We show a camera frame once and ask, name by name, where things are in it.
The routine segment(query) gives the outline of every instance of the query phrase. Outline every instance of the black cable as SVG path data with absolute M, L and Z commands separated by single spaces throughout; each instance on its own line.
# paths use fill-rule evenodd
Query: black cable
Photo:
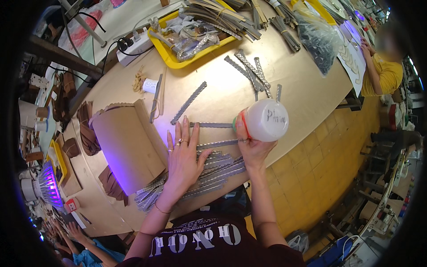
M 104 65 L 103 65 L 103 67 L 102 67 L 102 75 L 104 75 L 104 70 L 105 70 L 105 63 L 107 62 L 107 56 L 108 56 L 108 52 L 110 52 L 110 48 L 113 46 L 113 44 L 115 44 L 115 43 L 117 43 L 118 41 L 114 41 L 114 42 L 112 42 L 112 44 L 110 44 L 110 47 L 107 49 L 107 54 L 105 55 L 105 58 L 104 58 Z
M 84 81 L 84 82 L 87 82 L 87 83 L 89 83 L 88 81 L 86 81 L 85 79 L 83 79 L 82 77 L 80 77 L 79 75 L 77 75 L 77 74 L 75 74 L 74 72 L 72 72 L 72 71 L 69 71 L 69 70 L 62 70 L 62 69 L 57 69 L 57 68 L 55 68 L 55 67 L 52 67 L 51 65 L 49 65 L 49 64 L 45 64 L 45 63 L 35 63 L 35 64 L 31 64 L 31 65 L 44 65 L 44 66 L 48 66 L 48 67 L 51 67 L 52 69 L 54 69 L 54 70 L 59 70 L 59 71 L 64 71 L 64 72 L 68 72 L 68 73 L 71 73 L 72 75 L 74 75 L 74 76 L 76 76 L 76 77 L 78 77 L 78 78 L 80 78 L 82 81 Z
M 153 48 L 154 48 L 154 45 L 150 46 L 150 48 L 148 48 L 147 50 L 145 50 L 145 51 L 143 51 L 143 52 L 141 52 L 141 53 L 138 53 L 138 54 L 127 54 L 127 53 L 123 52 L 123 51 L 120 49 L 120 47 L 118 47 L 119 51 L 120 51 L 120 52 L 122 52 L 123 54 L 127 55 L 127 56 L 139 56 L 139 55 L 144 54 L 145 52 L 148 52 L 149 50 L 151 50 L 151 49 L 153 49 Z
M 68 35 L 68 39 L 70 40 L 70 43 L 73 46 L 73 48 L 74 48 L 75 52 L 77 53 L 77 55 L 79 56 L 79 58 L 83 59 L 82 56 L 80 55 L 80 53 L 77 51 L 77 48 L 73 43 L 73 40 L 71 40 L 70 30 L 68 29 L 67 19 L 65 19 L 65 13 L 64 13 L 64 7 L 63 6 L 61 6 L 61 13 L 62 13 L 62 20 L 64 21 L 64 24 L 65 24 L 65 31 L 67 32 L 67 35 Z
M 84 13 L 84 12 L 79 12 L 78 14 L 82 14 L 82 15 L 86 15 L 86 16 L 88 16 L 88 17 L 91 17 L 91 18 L 92 18 L 92 19 L 94 19 L 94 21 L 98 24 L 98 26 L 101 28 L 101 30 L 103 30 L 103 32 L 106 32 L 106 31 L 104 30 L 104 28 L 101 26 L 101 24 L 99 23 L 99 21 L 98 21 L 97 19 L 95 19 L 95 17 L 94 17 L 94 16 L 89 15 L 89 14 Z

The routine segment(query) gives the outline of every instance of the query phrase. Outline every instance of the maroon t-shirt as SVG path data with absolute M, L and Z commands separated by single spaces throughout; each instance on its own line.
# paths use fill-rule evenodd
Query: maroon t-shirt
M 306 266 L 302 253 L 285 245 L 265 248 L 240 218 L 198 212 L 153 239 L 149 257 L 130 258 L 117 267 L 146 266 Z

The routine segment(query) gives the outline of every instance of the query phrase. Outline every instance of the white power strip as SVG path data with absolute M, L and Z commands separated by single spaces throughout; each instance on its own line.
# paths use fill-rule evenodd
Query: white power strip
M 128 47 L 128 49 L 123 52 L 131 55 L 138 54 L 149 49 L 153 45 L 153 42 L 151 42 L 150 38 L 148 38 L 147 32 L 143 32 L 139 36 L 141 37 L 141 39 L 139 39 L 137 42 L 135 42 L 135 37 L 132 36 L 131 40 L 134 42 L 133 45 Z M 138 56 L 125 55 L 119 50 L 117 50 L 117 58 L 119 59 L 119 62 L 125 67 L 137 57 Z

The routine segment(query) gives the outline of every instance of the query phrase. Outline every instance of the white glue bottle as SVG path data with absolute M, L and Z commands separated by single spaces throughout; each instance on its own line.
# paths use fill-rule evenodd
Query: white glue bottle
M 279 140 L 285 135 L 289 126 L 289 115 L 286 108 L 278 101 L 267 98 L 255 102 L 239 113 L 248 137 L 263 142 Z M 233 128 L 236 131 L 236 119 Z

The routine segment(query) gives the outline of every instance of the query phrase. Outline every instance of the yellow shirt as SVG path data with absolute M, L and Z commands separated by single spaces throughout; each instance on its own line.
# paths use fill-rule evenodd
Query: yellow shirt
M 403 78 L 403 67 L 396 62 L 385 61 L 375 53 L 372 57 L 375 69 L 380 75 L 380 85 L 382 94 L 392 94 L 400 85 Z M 362 91 L 360 93 L 363 97 L 374 97 L 378 94 L 375 93 L 372 87 L 371 80 L 369 79 L 369 71 L 366 69 L 363 75 Z

